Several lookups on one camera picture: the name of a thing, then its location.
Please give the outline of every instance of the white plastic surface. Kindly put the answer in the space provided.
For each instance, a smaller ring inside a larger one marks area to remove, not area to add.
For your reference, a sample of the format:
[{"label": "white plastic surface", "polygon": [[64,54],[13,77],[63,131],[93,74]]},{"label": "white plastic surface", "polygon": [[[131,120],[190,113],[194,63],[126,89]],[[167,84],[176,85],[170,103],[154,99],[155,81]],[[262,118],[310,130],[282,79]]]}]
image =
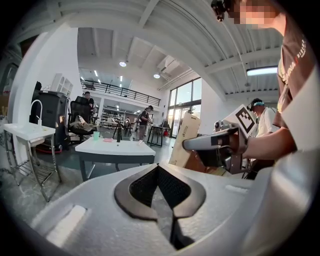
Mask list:
[{"label": "white plastic surface", "polygon": [[40,128],[37,124],[31,122],[28,122],[25,125],[7,123],[3,125],[3,129],[19,138],[24,139],[25,141],[46,137],[56,133],[56,129],[54,128],[47,126],[41,126]]},{"label": "white plastic surface", "polygon": [[156,152],[148,147],[144,142],[121,140],[117,142],[105,142],[103,138],[94,140],[93,137],[75,147],[75,151],[100,155],[113,156],[155,156]]}]

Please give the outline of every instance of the black cap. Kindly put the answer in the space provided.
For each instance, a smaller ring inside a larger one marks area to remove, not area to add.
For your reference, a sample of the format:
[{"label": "black cap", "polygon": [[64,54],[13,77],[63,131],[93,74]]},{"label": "black cap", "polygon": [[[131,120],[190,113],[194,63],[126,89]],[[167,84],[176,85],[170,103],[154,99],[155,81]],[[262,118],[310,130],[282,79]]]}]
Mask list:
[{"label": "black cap", "polygon": [[257,102],[263,102],[262,99],[255,98],[251,103],[246,107],[249,111],[252,111],[252,108],[254,107],[254,104]]}]

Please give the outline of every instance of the brown t-shirt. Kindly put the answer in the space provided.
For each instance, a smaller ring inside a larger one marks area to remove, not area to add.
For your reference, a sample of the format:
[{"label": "brown t-shirt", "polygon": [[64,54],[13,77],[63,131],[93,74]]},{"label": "brown t-shirt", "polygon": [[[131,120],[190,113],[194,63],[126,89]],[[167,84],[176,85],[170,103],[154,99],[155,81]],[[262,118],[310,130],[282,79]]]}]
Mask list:
[{"label": "brown t-shirt", "polygon": [[304,86],[316,63],[315,55],[297,25],[286,18],[278,66],[279,102],[273,124],[287,128],[281,113]]}]

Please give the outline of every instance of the headset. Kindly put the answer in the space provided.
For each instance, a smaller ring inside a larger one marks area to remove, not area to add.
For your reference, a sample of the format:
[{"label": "headset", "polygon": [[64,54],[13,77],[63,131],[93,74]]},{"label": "headset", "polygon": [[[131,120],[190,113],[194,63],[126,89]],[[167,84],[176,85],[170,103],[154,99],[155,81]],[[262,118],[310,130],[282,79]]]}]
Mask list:
[{"label": "headset", "polygon": [[213,0],[211,2],[211,8],[216,15],[216,19],[219,22],[223,22],[225,19],[225,12],[229,12],[232,8],[233,0]]}]

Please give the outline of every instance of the glass door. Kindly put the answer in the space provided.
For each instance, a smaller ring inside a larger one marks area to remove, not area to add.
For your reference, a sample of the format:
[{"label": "glass door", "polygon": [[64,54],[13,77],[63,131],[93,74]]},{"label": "glass door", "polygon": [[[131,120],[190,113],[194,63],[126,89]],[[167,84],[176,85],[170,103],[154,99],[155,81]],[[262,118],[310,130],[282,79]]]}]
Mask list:
[{"label": "glass door", "polygon": [[190,109],[190,107],[184,107],[184,108],[177,108],[175,110],[170,109],[169,113],[168,113],[168,121],[170,124],[171,121],[171,133],[170,136],[172,138],[177,138],[179,129],[180,129],[180,122],[181,120],[184,118],[185,113],[188,112],[188,110]]}]

